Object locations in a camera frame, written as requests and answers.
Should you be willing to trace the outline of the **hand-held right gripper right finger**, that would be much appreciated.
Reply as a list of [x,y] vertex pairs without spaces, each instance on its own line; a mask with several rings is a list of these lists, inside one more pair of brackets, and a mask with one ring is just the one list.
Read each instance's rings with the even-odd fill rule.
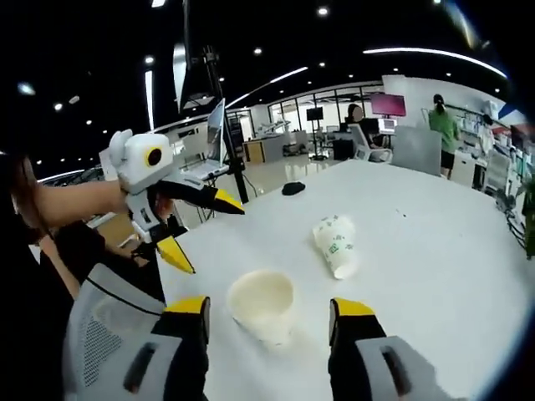
[[405,340],[388,336],[373,309],[329,304],[328,372],[334,400],[448,400],[436,370]]

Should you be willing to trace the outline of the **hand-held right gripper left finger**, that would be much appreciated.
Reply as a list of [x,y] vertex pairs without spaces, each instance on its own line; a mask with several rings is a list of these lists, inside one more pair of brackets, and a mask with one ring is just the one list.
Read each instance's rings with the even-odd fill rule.
[[110,360],[112,400],[205,400],[210,298],[167,308]]

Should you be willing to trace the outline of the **person's left hand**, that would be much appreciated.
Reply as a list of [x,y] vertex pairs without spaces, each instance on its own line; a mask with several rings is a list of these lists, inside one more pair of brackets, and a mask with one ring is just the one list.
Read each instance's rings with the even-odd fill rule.
[[166,223],[174,210],[173,200],[157,193],[155,196],[154,210],[160,219]]

